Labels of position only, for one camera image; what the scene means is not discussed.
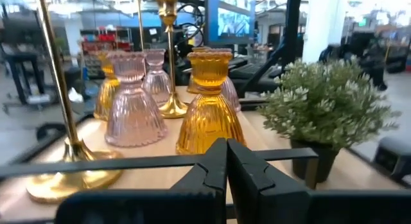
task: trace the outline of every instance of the white column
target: white column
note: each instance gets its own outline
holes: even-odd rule
[[[309,0],[302,61],[316,62],[329,44],[339,44],[347,0]]]
[[[76,56],[80,51],[78,41],[82,39],[80,30],[83,29],[82,18],[79,15],[73,15],[70,19],[64,21],[64,28],[66,29],[67,41],[71,56]],[[71,59],[73,65],[77,65],[77,59]]]

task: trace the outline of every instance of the amber glass candle holder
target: amber glass candle holder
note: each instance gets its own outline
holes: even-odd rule
[[[193,47],[193,52],[204,52],[210,50],[210,47],[203,46],[203,47]],[[198,85],[193,81],[193,73],[191,73],[190,81],[188,82],[187,92],[198,94]]]
[[[213,49],[208,49],[207,51],[231,53],[231,49],[229,48],[213,48]],[[229,103],[234,107],[236,112],[241,111],[241,105],[238,99],[237,90],[229,77],[226,77],[225,81],[223,82],[221,93],[229,101]]]
[[[167,128],[160,110],[142,87],[144,54],[142,52],[109,55],[120,81],[114,96],[105,140],[119,147],[145,146],[160,141]]]
[[[143,88],[153,96],[159,107],[168,101],[171,92],[170,77],[162,70],[165,52],[165,49],[144,50],[149,72],[144,78]]]
[[[100,89],[98,91],[96,108],[94,109],[94,117],[103,121],[107,121],[109,119],[113,97],[119,86],[119,81],[114,75],[113,66],[110,60],[107,59],[107,55],[109,53],[110,51],[97,51],[94,53],[100,60],[101,69],[105,74],[105,79],[100,85]]]
[[[184,117],[177,153],[202,154],[219,137],[233,138],[245,144],[236,112],[221,94],[232,54],[227,52],[190,53],[193,80],[199,95],[191,102]]]

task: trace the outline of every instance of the table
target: table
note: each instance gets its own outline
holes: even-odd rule
[[[178,87],[183,101],[190,102],[195,95],[188,94],[185,87]],[[246,142],[250,149],[267,150],[287,148],[287,141],[278,138],[270,130],[262,127],[263,117],[257,112],[238,112]],[[140,148],[116,148],[125,157],[147,157],[175,155],[175,143],[179,136],[182,119],[166,119],[168,136],[154,144]],[[114,148],[105,143],[103,135],[106,124],[97,119],[88,119],[78,126],[78,133],[91,150]],[[56,161],[63,151],[63,139],[53,143],[34,162]],[[293,176],[287,162],[271,162],[277,169]],[[167,189],[184,176],[191,167],[129,169],[110,188],[113,189]],[[51,219],[57,205],[41,205],[32,202],[26,193],[27,178],[11,178],[0,184],[0,222],[17,220]],[[342,151],[337,157],[329,180],[319,184],[321,189],[401,189],[389,179],[379,175],[361,160]],[[227,203],[232,203],[229,186]]]

